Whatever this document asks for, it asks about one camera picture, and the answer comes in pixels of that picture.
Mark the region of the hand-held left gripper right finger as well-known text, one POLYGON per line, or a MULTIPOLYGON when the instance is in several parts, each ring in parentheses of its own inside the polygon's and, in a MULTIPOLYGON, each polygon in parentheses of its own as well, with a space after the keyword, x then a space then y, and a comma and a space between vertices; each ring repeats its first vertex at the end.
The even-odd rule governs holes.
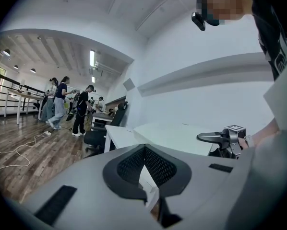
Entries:
POLYGON ((191 168, 185 162, 146 144, 144 165, 159 189, 158 223, 167 228, 182 220, 172 214, 166 198, 180 195, 191 180, 191 168))

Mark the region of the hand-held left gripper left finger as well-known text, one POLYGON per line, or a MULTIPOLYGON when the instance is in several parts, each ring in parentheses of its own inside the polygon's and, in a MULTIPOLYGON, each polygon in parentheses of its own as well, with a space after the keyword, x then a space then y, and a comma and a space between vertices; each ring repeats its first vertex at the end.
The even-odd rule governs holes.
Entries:
POLYGON ((144 165, 145 145, 138 145, 110 160, 103 168, 103 180, 121 198, 146 201, 147 194, 139 187, 144 165))

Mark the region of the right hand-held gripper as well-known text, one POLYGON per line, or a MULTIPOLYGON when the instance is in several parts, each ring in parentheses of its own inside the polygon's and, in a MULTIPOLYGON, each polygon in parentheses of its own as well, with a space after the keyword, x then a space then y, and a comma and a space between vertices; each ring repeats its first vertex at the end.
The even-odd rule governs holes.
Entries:
POLYGON ((246 136, 246 128, 238 125, 224 127, 221 132, 200 133, 197 139, 202 142, 218 144, 221 155, 225 158, 238 159, 243 148, 239 138, 246 136))

